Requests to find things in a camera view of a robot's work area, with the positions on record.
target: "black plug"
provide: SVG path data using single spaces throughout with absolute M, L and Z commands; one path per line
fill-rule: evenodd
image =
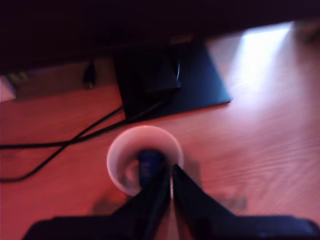
M 83 85 L 86 89 L 92 89 L 96 85 L 96 68 L 93 60 L 84 72 Z

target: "white cup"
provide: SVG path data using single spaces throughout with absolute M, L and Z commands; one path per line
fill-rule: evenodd
M 112 182 L 129 196 L 135 196 L 141 191 L 137 155 L 145 149 L 156 150 L 165 155 L 170 166 L 184 166 L 182 147 L 168 131 L 143 125 L 122 132 L 109 148 L 106 168 Z

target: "black stand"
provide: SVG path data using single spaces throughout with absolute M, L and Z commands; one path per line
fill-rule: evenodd
M 164 55 L 169 56 L 169 61 L 159 60 Z M 168 65 L 169 62 L 172 66 L 171 70 L 162 69 L 160 77 L 151 77 L 149 84 L 146 83 L 146 79 L 152 76 L 152 71 L 159 70 L 161 66 Z M 148 77 L 142 76 L 142 66 L 145 66 L 145 74 Z M 171 48 L 140 49 L 117 53 L 114 55 L 114 67 L 122 102 L 127 103 L 124 107 L 127 119 L 152 106 L 159 100 L 160 93 L 164 97 L 170 91 L 176 91 L 176 93 L 166 105 L 146 117 L 139 118 L 139 121 L 231 101 L 207 50 L 203 44 L 198 42 L 175 45 Z M 168 80 L 173 76 L 176 77 L 177 74 L 178 82 Z M 157 93 L 154 91 L 154 94 L 152 91 L 148 92 L 152 90 L 153 85 L 160 91 Z

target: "desk surface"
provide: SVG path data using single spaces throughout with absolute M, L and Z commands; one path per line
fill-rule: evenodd
M 207 41 L 230 104 L 139 124 L 171 132 L 185 151 L 185 171 L 234 213 L 320 224 L 320 45 L 304 44 L 286 28 L 271 30 Z M 1 103 L 1 143 L 68 140 L 120 106 L 111 59 L 96 61 L 92 90 L 81 85 L 86 65 L 33 73 L 19 99 Z M 68 147 L 24 182 L 2 184 L 1 239 L 20 239 L 39 220 L 110 214 L 125 203 L 107 174 L 106 153 L 130 127 Z M 19 176 L 54 150 L 1 151 L 1 176 Z M 176 239 L 175 216 L 164 221 L 169 229 L 163 223 L 157 238 Z

